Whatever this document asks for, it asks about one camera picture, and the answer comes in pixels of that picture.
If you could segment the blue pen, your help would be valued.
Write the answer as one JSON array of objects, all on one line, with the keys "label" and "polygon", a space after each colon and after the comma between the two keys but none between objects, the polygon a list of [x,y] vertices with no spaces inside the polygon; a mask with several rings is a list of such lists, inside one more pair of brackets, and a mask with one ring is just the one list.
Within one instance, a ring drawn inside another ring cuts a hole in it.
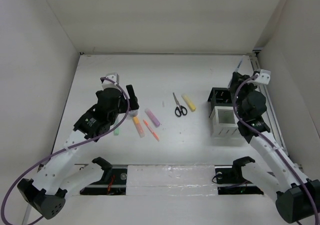
[{"label": "blue pen", "polygon": [[240,67],[241,67],[241,65],[242,65],[242,63],[243,63],[243,61],[245,60],[245,58],[246,58],[246,56],[245,56],[245,55],[243,55],[243,56],[241,57],[241,59],[240,59],[240,61],[239,61],[238,65],[236,66],[236,68],[235,68],[235,70],[234,70],[234,72],[235,72],[235,73],[238,73],[238,72],[239,72],[239,69],[240,69]]}]

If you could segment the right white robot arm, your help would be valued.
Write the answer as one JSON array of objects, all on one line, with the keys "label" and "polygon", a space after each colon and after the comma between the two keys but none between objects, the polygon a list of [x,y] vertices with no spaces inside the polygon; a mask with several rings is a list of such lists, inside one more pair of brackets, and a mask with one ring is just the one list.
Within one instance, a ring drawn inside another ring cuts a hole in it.
[{"label": "right white robot arm", "polygon": [[233,72],[228,90],[241,136],[254,148],[271,169],[258,166],[249,156],[233,161],[231,176],[237,182],[247,180],[275,203],[277,212],[288,224],[314,216],[320,223],[320,181],[305,175],[277,143],[262,115],[267,111],[266,97],[259,85],[268,85],[271,73],[258,70],[253,75]]}]

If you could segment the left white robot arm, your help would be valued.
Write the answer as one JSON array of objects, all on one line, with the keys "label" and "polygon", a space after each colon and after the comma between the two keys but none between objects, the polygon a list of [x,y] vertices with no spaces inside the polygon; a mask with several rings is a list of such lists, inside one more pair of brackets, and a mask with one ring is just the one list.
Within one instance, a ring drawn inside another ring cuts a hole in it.
[{"label": "left white robot arm", "polygon": [[89,144],[119,127],[116,119],[120,114],[128,116],[139,108],[132,85],[127,91],[117,83],[97,91],[97,103],[89,108],[74,124],[69,138],[61,150],[44,159],[46,163],[33,178],[18,179],[17,189],[24,200],[42,218],[54,218],[64,207],[67,199],[94,182],[107,183],[113,166],[102,157],[94,158],[87,166],[68,175],[78,160],[89,150]]}]

